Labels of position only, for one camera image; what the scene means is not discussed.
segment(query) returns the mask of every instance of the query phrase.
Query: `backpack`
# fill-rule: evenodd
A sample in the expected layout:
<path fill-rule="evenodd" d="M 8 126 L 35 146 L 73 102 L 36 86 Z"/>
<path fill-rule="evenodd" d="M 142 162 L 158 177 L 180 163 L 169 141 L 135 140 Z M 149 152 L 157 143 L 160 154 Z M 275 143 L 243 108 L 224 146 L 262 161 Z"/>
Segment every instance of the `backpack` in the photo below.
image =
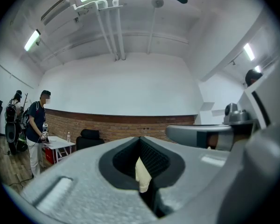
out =
<path fill-rule="evenodd" d="M 38 111 L 39 108 L 38 101 L 35 102 L 36 102 L 36 111 Z M 25 129 L 27 129 L 29 126 L 29 114 L 28 114 L 29 109 L 30 107 L 23 113 L 22 120 L 21 120 L 21 123 L 23 124 Z"/>
<path fill-rule="evenodd" d="M 17 108 L 15 105 L 19 103 L 18 101 L 15 104 L 12 104 L 12 100 L 5 108 L 5 121 L 9 123 L 14 123 L 17 119 Z"/>
<path fill-rule="evenodd" d="M 20 152 L 25 152 L 27 148 L 28 148 L 28 145 L 26 143 L 26 138 L 25 138 L 24 133 L 22 132 L 16 143 L 16 150 L 20 151 Z"/>

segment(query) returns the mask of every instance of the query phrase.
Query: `brick wall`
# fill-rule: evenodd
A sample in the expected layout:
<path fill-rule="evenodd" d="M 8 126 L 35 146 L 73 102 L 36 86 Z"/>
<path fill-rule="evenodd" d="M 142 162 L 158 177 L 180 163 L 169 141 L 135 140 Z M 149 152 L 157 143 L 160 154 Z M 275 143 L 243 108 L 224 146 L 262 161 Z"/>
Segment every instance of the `brick wall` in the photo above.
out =
<path fill-rule="evenodd" d="M 67 132 L 71 141 L 76 142 L 83 129 L 99 130 L 105 142 L 131 136 L 151 136 L 169 141 L 165 135 L 168 125 L 192 125 L 194 116 L 113 116 L 71 113 L 46 109 L 46 122 L 49 135 L 66 139 Z"/>

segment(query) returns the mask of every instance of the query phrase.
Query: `man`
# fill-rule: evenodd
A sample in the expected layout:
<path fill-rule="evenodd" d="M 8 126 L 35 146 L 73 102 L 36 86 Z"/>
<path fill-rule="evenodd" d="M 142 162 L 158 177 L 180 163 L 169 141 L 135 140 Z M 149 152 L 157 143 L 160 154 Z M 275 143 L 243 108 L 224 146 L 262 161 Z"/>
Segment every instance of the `man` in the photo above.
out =
<path fill-rule="evenodd" d="M 42 125 L 46 121 L 44 105 L 50 102 L 50 91 L 43 91 L 39 101 L 35 101 L 29 108 L 29 125 L 26 131 L 27 145 L 30 153 L 30 166 L 33 176 L 40 174 L 39 157 L 42 155 Z"/>
<path fill-rule="evenodd" d="M 247 86 L 249 87 L 250 85 L 252 85 L 254 82 L 256 82 L 261 77 L 262 77 L 261 73 L 255 71 L 255 70 L 249 70 L 245 77 Z"/>

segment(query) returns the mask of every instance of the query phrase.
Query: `pipe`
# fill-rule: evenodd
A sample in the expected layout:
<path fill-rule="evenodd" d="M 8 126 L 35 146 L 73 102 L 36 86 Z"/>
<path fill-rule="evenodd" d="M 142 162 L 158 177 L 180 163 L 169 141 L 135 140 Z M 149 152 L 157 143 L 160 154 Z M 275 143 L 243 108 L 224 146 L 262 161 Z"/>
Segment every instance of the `pipe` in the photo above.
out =
<path fill-rule="evenodd" d="M 99 13 L 99 11 L 98 11 L 98 4 L 104 3 L 104 1 L 106 1 L 106 0 L 99 0 L 99 1 L 95 1 L 95 2 L 94 2 L 95 7 L 96 7 L 96 11 L 95 11 L 95 12 L 96 12 L 96 15 L 97 15 L 97 18 L 98 18 L 99 26 L 101 27 L 101 31 L 102 31 L 102 33 L 103 33 L 103 37 L 104 37 L 104 39 L 105 39 L 105 41 L 106 41 L 106 44 L 107 44 L 107 47 L 108 47 L 108 49 L 109 49 L 109 52 L 110 52 L 110 54 L 113 55 L 112 49 L 111 49 L 111 47 L 110 47 L 109 41 L 108 41 L 107 36 L 106 36 L 106 33 L 105 33 L 105 29 L 104 29 L 104 25 L 103 25 L 103 23 L 102 23 L 101 15 L 100 15 L 100 13 Z"/>
<path fill-rule="evenodd" d="M 15 75 L 13 75 L 10 71 L 8 71 L 7 69 L 5 69 L 3 65 L 0 64 L 0 67 L 1 67 L 3 70 L 5 70 L 10 76 L 16 78 L 18 81 L 22 82 L 23 84 L 25 84 L 26 86 L 28 86 L 28 87 L 30 87 L 31 89 L 34 90 L 34 88 L 33 88 L 32 86 L 28 85 L 27 83 L 25 83 L 24 81 L 22 81 L 20 78 L 18 78 L 18 77 L 16 77 Z"/>
<path fill-rule="evenodd" d="M 107 0 L 100 0 L 100 1 L 102 1 L 103 8 L 108 7 Z M 112 30 L 112 27 L 111 27 L 110 11 L 107 9 L 105 12 L 106 12 L 106 22 L 107 22 L 107 27 L 108 27 L 108 31 L 109 31 L 109 37 L 110 37 L 111 45 L 112 45 L 112 48 L 113 48 L 113 51 L 114 51 L 115 60 L 117 61 L 117 60 L 119 60 L 119 57 L 118 57 L 118 52 L 117 52 L 117 48 L 116 48 L 116 45 L 115 45 L 113 30 Z"/>
<path fill-rule="evenodd" d="M 113 0 L 112 1 L 113 6 L 117 7 L 119 5 L 119 0 Z M 125 60 L 126 55 L 123 47 L 123 39 L 122 39 L 122 31 L 121 31 L 121 24 L 120 24 L 120 11 L 119 8 L 116 9 L 116 27 L 117 27 L 117 34 L 118 34 L 118 42 L 119 42 L 119 48 L 120 48 L 120 54 L 121 54 L 121 59 Z"/>
<path fill-rule="evenodd" d="M 154 14 L 153 14 L 153 21 L 152 21 L 151 29 L 150 29 L 149 40 L 148 40 L 147 54 L 149 54 L 149 52 L 150 52 L 151 40 L 153 38 L 154 20 L 155 20 L 155 7 L 154 7 Z"/>

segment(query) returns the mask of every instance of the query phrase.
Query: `beige cloth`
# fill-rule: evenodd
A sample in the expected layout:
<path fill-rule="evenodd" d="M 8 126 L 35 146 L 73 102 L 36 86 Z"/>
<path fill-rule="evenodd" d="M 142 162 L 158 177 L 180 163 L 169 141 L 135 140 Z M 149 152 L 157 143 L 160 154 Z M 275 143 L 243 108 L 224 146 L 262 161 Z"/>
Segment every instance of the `beige cloth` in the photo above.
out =
<path fill-rule="evenodd" d="M 146 192 L 148 190 L 151 176 L 140 158 L 136 162 L 135 171 L 136 181 L 139 182 L 139 192 Z"/>

